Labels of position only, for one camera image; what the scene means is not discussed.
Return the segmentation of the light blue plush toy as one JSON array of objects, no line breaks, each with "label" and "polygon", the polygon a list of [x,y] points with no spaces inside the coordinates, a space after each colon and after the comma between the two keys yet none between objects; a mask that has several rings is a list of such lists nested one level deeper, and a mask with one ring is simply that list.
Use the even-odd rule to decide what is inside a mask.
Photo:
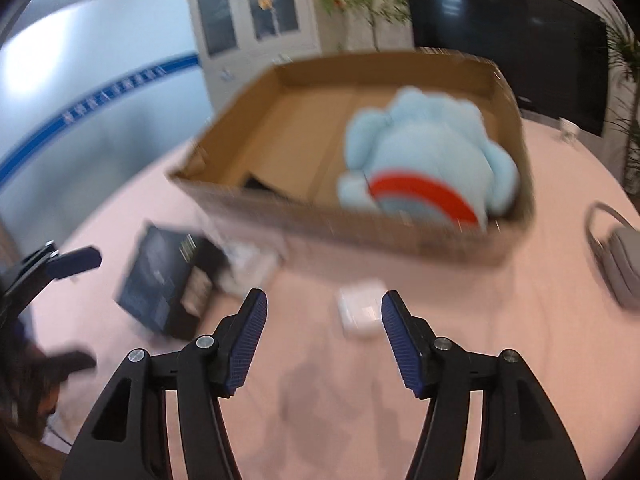
[{"label": "light blue plush toy", "polygon": [[352,116],[344,163],[336,184],[344,208],[480,230],[509,211],[521,184],[474,103],[416,87]]}]

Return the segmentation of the black charger product box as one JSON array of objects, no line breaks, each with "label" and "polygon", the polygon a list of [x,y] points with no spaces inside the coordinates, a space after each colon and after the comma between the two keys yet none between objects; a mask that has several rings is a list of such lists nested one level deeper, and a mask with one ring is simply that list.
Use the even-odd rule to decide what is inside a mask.
[{"label": "black charger product box", "polygon": [[224,251],[206,236],[150,223],[116,302],[149,332],[190,340],[229,269]]}]

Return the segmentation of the white flat charger dock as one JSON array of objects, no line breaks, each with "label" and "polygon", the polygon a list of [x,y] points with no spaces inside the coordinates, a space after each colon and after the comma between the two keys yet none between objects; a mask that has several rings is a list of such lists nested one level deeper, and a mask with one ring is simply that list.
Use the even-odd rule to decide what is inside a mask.
[{"label": "white flat charger dock", "polygon": [[280,255],[269,247],[253,243],[228,242],[222,246],[229,266],[218,284],[227,295],[244,298],[252,288],[265,288],[281,266]]}]

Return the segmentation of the grey small handbag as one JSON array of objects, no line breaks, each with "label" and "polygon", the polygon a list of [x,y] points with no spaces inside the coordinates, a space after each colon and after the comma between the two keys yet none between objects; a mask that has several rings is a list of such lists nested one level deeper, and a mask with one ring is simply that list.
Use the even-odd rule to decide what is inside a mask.
[{"label": "grey small handbag", "polygon": [[[617,221],[605,240],[593,235],[594,219],[599,211]],[[626,310],[639,311],[639,230],[617,210],[602,202],[594,202],[587,210],[585,234],[602,278],[617,303]]]}]

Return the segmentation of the white earbuds case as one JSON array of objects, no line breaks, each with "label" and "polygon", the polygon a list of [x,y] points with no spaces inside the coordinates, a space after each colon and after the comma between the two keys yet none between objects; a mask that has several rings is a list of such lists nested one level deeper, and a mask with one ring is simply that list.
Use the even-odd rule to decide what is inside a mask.
[{"label": "white earbuds case", "polygon": [[337,312],[346,336],[370,338],[383,330],[381,304],[386,285],[380,280],[360,281],[336,293]]}]

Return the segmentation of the grey metal glass-door cabinet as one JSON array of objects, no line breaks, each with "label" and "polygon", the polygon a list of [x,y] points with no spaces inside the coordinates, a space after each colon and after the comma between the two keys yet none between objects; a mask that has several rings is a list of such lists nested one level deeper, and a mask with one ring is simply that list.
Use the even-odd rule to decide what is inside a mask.
[{"label": "grey metal glass-door cabinet", "polygon": [[209,102],[220,112],[266,68],[321,52],[312,0],[188,0]]}]

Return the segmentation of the brown cardboard box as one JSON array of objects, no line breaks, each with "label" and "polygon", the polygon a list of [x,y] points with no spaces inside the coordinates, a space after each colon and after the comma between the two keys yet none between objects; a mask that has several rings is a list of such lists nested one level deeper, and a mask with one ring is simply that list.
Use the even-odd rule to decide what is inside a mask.
[{"label": "brown cardboard box", "polygon": [[503,262],[535,217],[514,94],[452,51],[272,66],[170,177],[214,214],[450,261]]}]

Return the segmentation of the small white device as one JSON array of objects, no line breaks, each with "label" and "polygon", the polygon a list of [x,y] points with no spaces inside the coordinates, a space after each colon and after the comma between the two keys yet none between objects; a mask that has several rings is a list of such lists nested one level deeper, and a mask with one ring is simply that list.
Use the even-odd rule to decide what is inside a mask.
[{"label": "small white device", "polygon": [[566,118],[559,119],[559,129],[561,133],[561,139],[567,143],[573,143],[578,139],[580,128],[574,122]]}]

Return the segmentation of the green plant at right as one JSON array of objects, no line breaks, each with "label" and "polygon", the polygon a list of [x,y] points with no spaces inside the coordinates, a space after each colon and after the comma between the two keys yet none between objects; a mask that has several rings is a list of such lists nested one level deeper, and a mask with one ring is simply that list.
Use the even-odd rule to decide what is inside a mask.
[{"label": "green plant at right", "polygon": [[627,195],[639,195],[639,35],[613,3],[601,3],[610,95],[601,160]]}]

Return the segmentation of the large black tv screen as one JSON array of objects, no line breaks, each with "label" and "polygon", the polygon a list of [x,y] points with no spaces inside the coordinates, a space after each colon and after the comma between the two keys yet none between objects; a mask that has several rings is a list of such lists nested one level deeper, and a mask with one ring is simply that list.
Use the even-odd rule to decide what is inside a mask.
[{"label": "large black tv screen", "polygon": [[608,33],[572,0],[408,0],[418,48],[487,58],[518,106],[598,136],[608,108]]}]

